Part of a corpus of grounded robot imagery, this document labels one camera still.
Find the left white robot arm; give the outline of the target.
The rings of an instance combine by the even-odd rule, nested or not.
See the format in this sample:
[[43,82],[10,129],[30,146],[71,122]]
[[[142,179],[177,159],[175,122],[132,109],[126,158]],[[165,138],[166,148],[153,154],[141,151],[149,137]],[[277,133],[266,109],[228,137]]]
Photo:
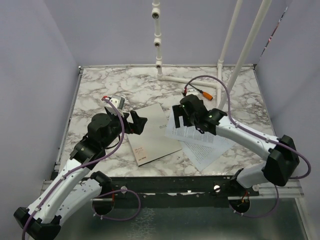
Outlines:
[[85,203],[95,197],[114,197],[118,190],[112,180],[101,171],[91,174],[84,186],[75,186],[99,163],[111,156],[106,153],[115,139],[119,142],[112,153],[121,146],[125,134],[140,135],[148,121],[136,111],[121,113],[116,107],[94,115],[87,133],[75,145],[62,171],[49,187],[29,206],[19,207],[13,214],[22,228],[22,239],[53,240],[63,223]]

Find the grey black folder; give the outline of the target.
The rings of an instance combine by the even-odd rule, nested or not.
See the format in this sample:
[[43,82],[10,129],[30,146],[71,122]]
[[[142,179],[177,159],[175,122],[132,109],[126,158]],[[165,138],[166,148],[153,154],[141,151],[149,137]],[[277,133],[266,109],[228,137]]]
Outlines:
[[159,103],[138,109],[136,112],[140,117],[147,118],[140,135],[128,136],[139,167],[182,149],[178,140],[165,136],[168,119]]

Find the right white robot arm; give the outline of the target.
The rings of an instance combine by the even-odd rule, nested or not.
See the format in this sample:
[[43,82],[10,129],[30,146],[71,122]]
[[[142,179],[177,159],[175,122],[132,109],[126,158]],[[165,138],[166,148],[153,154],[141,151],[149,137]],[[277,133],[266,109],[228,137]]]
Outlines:
[[190,94],[172,106],[174,124],[195,127],[201,134],[210,133],[227,138],[254,152],[264,163],[251,168],[241,168],[232,177],[229,189],[240,196],[254,185],[272,183],[284,187],[300,163],[291,137],[281,138],[246,128],[217,108],[206,109],[204,102]]

